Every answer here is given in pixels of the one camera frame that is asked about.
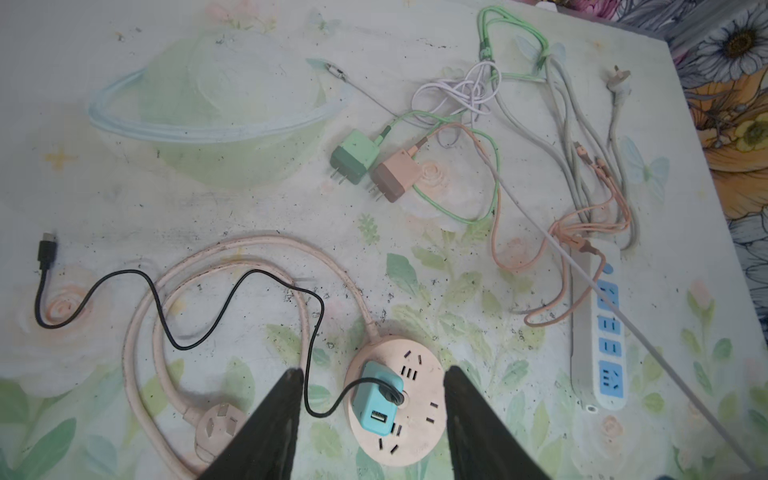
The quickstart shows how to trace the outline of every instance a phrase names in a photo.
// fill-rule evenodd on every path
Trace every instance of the yellow flower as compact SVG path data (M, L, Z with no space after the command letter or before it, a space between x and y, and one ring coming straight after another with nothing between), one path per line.
M739 151L762 150L768 147L768 113L743 122L734 133L739 138L736 142Z

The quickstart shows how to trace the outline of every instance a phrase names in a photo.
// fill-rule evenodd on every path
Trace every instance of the floral tablecloth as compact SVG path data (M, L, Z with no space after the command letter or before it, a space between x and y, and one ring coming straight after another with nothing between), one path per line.
M464 227L411 193L375 202L363 184L329 179L330 151L351 128L373 135L389 115L360 94L326 123L311 158L293 176L253 188L206 185L165 164L149 144L103 134L84 101L145 66L170 41L215 23L255 28L306 57L328 58L404 111L422 82L461 75L477 58L472 0L296 0L205 2L7 2L0 15L3 109L0 144L0 478L168 478L125 399L120 349L145 285L115 279L82 318L62 330L35 325L35 251L45 231L60 239L46 313L71 311L101 275L136 267L159 276L209 244L279 232L323 248L362 289L382 333L424 342L459 365L526 451L554 478L722 478L744 466L633 337L627 338L629 402L618 412L582 411L569 378L571 325L523 325L514 313L549 301L559 262L510 275L489 256L490 223ZM768 353L731 246L683 92L660 41L527 5L506 5L540 28L571 71L581 103L607 133L605 75L632 71L633 92L619 126L652 165L670 159L662 195L645 184L631 194L641 244L622 260L622 310L760 463L768 461ZM495 55L528 69L519 32L494 34ZM504 93L529 127L557 135L548 98L535 85ZM542 222L567 212L570 196L551 158L497 115L478 127L502 149L502 175ZM418 138L403 125L383 154ZM423 180L430 194L464 215L491 200L491 179L472 146L429 144ZM541 240L504 200L500 244L506 260L531 256ZM326 298L313 352L310 402L326 408L364 344L362 320L324 266L280 248L230 252L280 265ZM238 272L215 276L171 308L171 328L189 340L207 328ZM221 327L189 352L167 348L179 388L201 407L227 400L252 412L299 357L296 306L285 289L254 279ZM154 374L150 324L137 351L141 395L176 451L194 468L192 428L168 404ZM300 423L294 478L450 478L447 439L420 463L387 468L367 457L341 412Z

